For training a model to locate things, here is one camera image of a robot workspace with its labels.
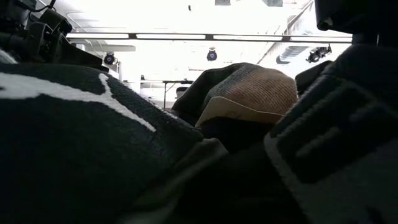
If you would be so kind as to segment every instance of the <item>dark gray sleeve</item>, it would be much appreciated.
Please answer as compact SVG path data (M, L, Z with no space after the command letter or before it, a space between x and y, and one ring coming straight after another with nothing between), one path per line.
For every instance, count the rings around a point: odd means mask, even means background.
M201 170L228 154L217 139L204 139L178 162L153 188L146 190L133 205L133 212L118 224L160 224L173 213L185 183Z
M398 223L396 55L351 46L266 136L311 223Z
M75 65L0 63L0 109L0 223L114 223L203 140Z

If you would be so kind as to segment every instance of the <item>black equipment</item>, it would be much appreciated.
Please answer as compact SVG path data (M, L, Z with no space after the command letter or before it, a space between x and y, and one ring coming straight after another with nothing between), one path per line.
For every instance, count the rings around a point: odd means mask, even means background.
M215 49L209 50L209 52L207 53L207 60L210 62L217 60L217 53Z
M36 9L36 4L36 0L0 0L0 48L20 62L65 63L107 70L101 66L101 58L69 43L65 36L72 26L56 13L54 0L42 9ZM42 16L33 21L31 13L43 10Z
M104 63L107 65L114 65L118 60L114 57L114 52L107 52L104 58Z
M324 61L296 75L294 80L296 81L298 96L301 96L305 91L307 91L311 84L320 76L321 72L323 72L331 63L332 61L330 60Z
M308 63L318 62L321 58L331 53L331 47L316 47L310 52L310 56L306 59Z
M397 47L390 34L395 21L395 1L315 0L317 26L353 34L353 44Z

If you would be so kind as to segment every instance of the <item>knit texture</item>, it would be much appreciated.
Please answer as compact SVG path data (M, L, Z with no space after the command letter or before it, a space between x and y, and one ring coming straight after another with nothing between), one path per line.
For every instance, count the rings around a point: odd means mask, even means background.
M112 223L203 136L99 70L0 63L1 223Z
M295 81L282 72L250 63L204 71L172 110L198 119L208 102L222 96L251 109L285 114L297 101Z

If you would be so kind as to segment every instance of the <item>tan knit hat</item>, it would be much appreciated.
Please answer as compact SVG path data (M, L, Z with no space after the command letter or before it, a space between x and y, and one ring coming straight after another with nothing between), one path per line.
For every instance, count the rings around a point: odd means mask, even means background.
M188 102L189 98L201 102L195 111L191 108L198 103ZM293 78L275 69L237 63L203 72L176 101L173 110L188 108L190 114L200 113L196 126L219 116L276 123L296 101L297 88Z

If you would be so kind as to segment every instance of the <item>dome camera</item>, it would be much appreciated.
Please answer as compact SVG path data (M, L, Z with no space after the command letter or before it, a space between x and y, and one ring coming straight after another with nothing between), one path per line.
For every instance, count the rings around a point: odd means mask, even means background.
M104 58L104 63L107 65L114 65L118 60L114 57L114 52L107 52Z
M215 49L210 49L207 53L207 60L208 61L215 61L217 60L217 53Z

